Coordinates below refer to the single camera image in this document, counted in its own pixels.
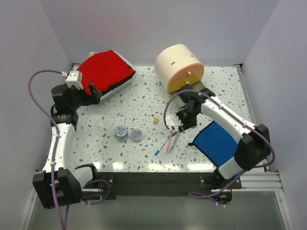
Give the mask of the white blue cap pen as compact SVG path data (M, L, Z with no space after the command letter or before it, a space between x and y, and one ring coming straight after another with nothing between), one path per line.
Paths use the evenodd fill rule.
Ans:
M163 149L163 147L165 146L165 144L168 142L169 140L169 136L163 141L163 143L161 144L161 146L159 147L159 149L155 152L154 156L157 156Z

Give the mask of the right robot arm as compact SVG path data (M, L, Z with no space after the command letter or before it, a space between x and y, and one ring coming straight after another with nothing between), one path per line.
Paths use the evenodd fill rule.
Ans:
M197 116L202 114L216 122L237 143L234 155L217 167L217 174L213 177L217 187L225 188L233 176L253 169L269 155L275 159L269 130L265 125L257 126L243 119L209 90L185 89L177 95L186 104L183 110L176 113L178 130L185 131L196 126Z

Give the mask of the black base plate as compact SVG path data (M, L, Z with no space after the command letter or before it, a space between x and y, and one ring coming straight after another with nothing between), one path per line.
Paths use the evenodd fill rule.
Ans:
M82 189L82 200L115 200L117 196L188 196L189 192L210 195L234 181L232 189L241 189L239 177L217 179L212 172L99 172L98 179L110 184L94 183Z

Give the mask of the blue patterned tape roll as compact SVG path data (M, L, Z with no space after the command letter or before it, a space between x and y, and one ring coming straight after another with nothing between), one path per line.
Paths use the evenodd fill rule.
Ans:
M129 138L128 129L125 126L118 126L114 130L115 137L120 142L125 142Z

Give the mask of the round beige drawer organizer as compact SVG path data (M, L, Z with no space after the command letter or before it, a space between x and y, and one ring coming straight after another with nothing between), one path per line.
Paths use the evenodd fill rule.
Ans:
M171 97L187 84L193 90L203 90L204 71L204 65L184 44L164 49L154 64L156 76Z

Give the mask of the white pen blue clip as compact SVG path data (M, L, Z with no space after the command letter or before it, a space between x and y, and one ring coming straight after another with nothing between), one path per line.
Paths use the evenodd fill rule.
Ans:
M175 145L176 145L176 143L177 143L177 141L178 141L179 136L180 136L180 132L177 132L177 134L176 134L176 136L175 136L175 139L174 139L174 141L173 141L172 144L171 144L171 147L170 147L169 152L172 152L173 149L175 148Z

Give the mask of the white plastic basket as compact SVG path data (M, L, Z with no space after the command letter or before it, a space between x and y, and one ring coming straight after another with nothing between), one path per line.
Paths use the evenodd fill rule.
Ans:
M114 53L117 54L132 70L136 71L136 68L126 58L124 58L121 54L119 54L116 51L114 51ZM131 76L125 78L119 83L111 85L106 91L102 92L100 103L102 104L107 102L111 97L113 97L121 90L125 89L126 87L128 87L132 83L132 77L135 74L136 73L133 73Z

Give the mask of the orange pen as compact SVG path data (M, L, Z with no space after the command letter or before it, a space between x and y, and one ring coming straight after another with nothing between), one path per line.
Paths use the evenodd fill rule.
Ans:
M169 134L168 139L167 139L167 145L166 145L166 150L165 150L166 155L169 153L172 136L173 136L173 130L170 131L170 134Z

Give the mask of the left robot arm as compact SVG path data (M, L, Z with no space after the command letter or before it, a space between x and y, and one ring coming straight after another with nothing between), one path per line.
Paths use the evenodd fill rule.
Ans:
M60 207L81 201L85 185L94 188L99 184L96 167L92 164L77 166L69 170L73 136L76 133L81 106L100 103L101 92L89 84L90 94L84 89L58 85L51 90L54 105L49 116L52 127L52 141L45 166L41 173L33 176L33 185L45 209L55 207L57 198Z

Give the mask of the small tan eraser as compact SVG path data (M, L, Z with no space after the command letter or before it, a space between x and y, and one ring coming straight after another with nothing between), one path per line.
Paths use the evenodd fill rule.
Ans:
M159 119L156 118L154 121L153 121L154 124L158 124L159 123Z

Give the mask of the purple glitter tape roll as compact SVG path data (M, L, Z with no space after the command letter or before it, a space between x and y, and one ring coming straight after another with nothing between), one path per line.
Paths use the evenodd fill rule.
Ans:
M133 129L130 134L130 139L134 142L142 141L142 131L140 129Z

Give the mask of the blue microfiber cloth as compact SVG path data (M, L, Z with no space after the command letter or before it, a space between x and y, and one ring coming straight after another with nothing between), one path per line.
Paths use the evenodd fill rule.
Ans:
M238 146L232 136L215 121L208 124L188 145L198 149L217 168L235 155Z

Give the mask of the black cloth under red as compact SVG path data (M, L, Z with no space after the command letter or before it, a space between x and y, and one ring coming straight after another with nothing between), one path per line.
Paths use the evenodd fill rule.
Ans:
M125 83L129 83L136 74L135 67L131 63L123 62L121 65L115 66L116 73L108 73L103 75L105 84L98 89L102 94L119 89Z

